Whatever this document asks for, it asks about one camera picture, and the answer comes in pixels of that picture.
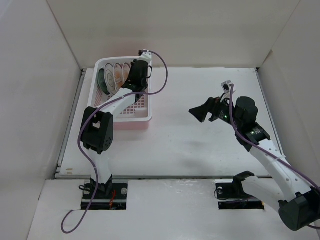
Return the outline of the orange sunburst plate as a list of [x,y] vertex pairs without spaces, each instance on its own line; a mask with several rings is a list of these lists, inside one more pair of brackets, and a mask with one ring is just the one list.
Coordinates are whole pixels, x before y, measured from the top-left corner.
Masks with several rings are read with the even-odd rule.
[[131,70],[131,65],[127,62],[124,63],[122,66],[122,76],[123,76],[124,81],[126,81],[128,79],[130,70]]
[[125,83],[124,76],[123,76],[123,68],[120,63],[116,63],[114,65],[113,76],[114,76],[115,87],[117,90],[119,90]]

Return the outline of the white plate with flower emblem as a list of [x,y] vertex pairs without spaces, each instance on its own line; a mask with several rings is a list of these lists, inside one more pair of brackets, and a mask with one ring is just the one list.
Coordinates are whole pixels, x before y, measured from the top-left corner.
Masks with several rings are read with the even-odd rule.
[[107,63],[104,67],[104,80],[107,87],[107,91],[111,95],[115,95],[118,91],[116,88],[116,82],[114,78],[114,66],[110,63]]

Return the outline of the dark teal patterned plate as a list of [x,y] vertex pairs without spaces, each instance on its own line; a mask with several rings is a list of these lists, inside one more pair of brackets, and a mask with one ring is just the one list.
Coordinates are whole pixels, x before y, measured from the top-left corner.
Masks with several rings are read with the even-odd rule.
[[105,82],[105,72],[104,69],[101,68],[99,69],[98,73],[97,73],[97,84],[99,86],[99,88],[101,89],[101,91],[105,94],[105,95],[109,95],[109,91]]

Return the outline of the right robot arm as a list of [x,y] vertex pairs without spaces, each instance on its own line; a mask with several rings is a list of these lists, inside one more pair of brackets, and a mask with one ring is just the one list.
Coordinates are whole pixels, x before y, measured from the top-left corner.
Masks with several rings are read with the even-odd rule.
[[270,135],[257,123],[258,108],[253,99],[242,96],[233,103],[229,97],[210,97],[189,113],[201,123],[211,114],[210,122],[222,120],[234,127],[237,141],[262,164],[277,185],[268,187],[254,173],[244,171],[227,184],[228,199],[255,197],[278,212],[284,225],[294,232],[312,228],[320,219],[319,186],[294,170],[279,153]]

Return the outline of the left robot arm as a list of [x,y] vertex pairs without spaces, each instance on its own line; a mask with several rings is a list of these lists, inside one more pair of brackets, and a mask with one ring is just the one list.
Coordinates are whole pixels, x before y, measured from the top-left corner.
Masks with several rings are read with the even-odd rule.
[[103,155],[114,140],[114,120],[148,94],[151,61],[142,56],[134,58],[124,83],[114,83],[112,97],[97,107],[88,106],[84,110],[77,145],[92,165],[90,190],[102,199],[112,192],[112,173]]

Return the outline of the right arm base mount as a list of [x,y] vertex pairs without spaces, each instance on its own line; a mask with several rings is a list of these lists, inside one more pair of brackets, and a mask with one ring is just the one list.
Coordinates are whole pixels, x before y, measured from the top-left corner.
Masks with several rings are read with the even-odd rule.
[[214,197],[219,210],[264,210],[265,206],[256,197],[238,191],[231,179],[215,181]]

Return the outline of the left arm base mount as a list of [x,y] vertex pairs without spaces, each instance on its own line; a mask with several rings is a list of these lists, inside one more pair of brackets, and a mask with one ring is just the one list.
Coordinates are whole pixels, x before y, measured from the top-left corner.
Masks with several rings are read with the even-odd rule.
[[[94,189],[89,183],[78,187],[82,191],[81,210],[86,210],[92,198]],[[98,191],[89,210],[122,211],[127,209],[128,184],[113,183],[109,193]]]

